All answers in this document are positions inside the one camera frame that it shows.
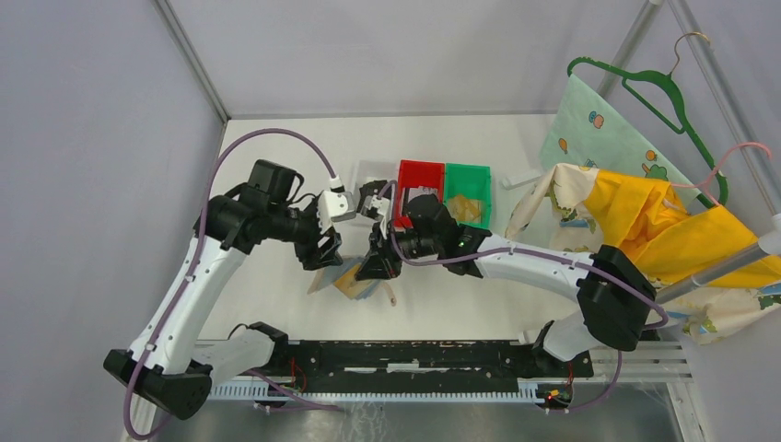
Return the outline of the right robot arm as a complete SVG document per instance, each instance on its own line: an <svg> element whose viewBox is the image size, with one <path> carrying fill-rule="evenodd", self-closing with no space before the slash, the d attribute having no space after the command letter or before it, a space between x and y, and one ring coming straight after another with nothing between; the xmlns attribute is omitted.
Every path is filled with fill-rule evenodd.
<svg viewBox="0 0 781 442"><path fill-rule="evenodd" d="M442 266L456 275L520 282L572 300L577 311L546 323L532 345L532 364L545 376L601 345L620 352L636 349L656 291L615 247L573 252L517 243L458 223L428 194L408 203L409 228L395 230L391 210L391 200L379 194L358 205L359 214L374 224L357 280L390 280L405 264Z"/></svg>

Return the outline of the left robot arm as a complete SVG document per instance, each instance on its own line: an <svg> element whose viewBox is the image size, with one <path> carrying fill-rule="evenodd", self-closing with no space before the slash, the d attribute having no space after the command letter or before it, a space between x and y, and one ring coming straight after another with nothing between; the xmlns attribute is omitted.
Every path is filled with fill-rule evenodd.
<svg viewBox="0 0 781 442"><path fill-rule="evenodd" d="M103 367L126 388L168 415L187 420L213 387L255 368L282 373L289 351L286 334L253 324L205 350L199 334L228 281L252 250L266 240L293 245L302 267L319 270L341 263L335 221L355 207L334 171L329 185L305 208L290 193L304 181L293 169L258 160L249 178L211 197L193 227L184 262L163 301L127 350L111 350Z"/></svg>

